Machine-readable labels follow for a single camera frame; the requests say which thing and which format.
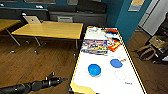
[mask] wall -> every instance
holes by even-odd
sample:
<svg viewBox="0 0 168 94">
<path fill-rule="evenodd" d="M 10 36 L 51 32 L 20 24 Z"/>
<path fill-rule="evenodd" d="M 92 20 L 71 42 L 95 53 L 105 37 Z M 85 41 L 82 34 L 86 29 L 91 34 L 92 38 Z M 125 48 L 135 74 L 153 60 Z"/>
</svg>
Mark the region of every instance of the wall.
<svg viewBox="0 0 168 94">
<path fill-rule="evenodd" d="M 55 0 L 56 4 L 40 4 L 40 3 L 25 3 L 24 0 L 17 0 L 17 2 L 0 2 L 3 3 L 5 8 L 30 8 L 36 9 L 36 5 L 42 5 L 44 8 L 47 9 L 50 5 L 58 5 L 58 6 L 68 6 L 67 0 Z"/>
<path fill-rule="evenodd" d="M 114 5 L 113 7 L 108 7 L 108 13 L 109 13 L 108 18 L 110 18 L 110 21 L 108 21 L 107 24 L 109 27 L 117 27 L 118 30 L 120 31 L 121 36 L 123 37 L 125 44 L 127 44 L 130 37 L 132 36 L 132 33 L 135 31 L 136 27 L 138 26 L 138 23 L 141 20 L 143 14 L 148 8 L 151 0 L 145 0 L 139 12 L 128 11 L 132 0 L 117 0 L 117 1 L 112 0 L 108 4 L 111 4 L 114 2 L 119 6 Z"/>
</svg>

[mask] floor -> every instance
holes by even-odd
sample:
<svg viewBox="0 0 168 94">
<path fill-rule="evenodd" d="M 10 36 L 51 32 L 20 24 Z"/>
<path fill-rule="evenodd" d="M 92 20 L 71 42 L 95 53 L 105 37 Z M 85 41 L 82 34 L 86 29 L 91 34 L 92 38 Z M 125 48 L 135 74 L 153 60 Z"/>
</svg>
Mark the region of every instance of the floor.
<svg viewBox="0 0 168 94">
<path fill-rule="evenodd" d="M 148 94 L 168 94 L 168 65 L 153 64 L 151 60 L 141 61 L 133 52 L 145 45 L 150 38 L 142 31 L 135 31 L 126 45 L 134 65 Z"/>
</svg>

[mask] paper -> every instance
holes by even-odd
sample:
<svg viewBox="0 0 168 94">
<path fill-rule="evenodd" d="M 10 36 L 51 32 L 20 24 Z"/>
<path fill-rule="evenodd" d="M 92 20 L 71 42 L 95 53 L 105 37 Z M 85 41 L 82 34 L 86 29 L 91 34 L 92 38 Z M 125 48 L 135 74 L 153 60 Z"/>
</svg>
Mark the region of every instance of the paper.
<svg viewBox="0 0 168 94">
<path fill-rule="evenodd" d="M 132 0 L 128 11 L 139 11 L 145 0 Z"/>
</svg>

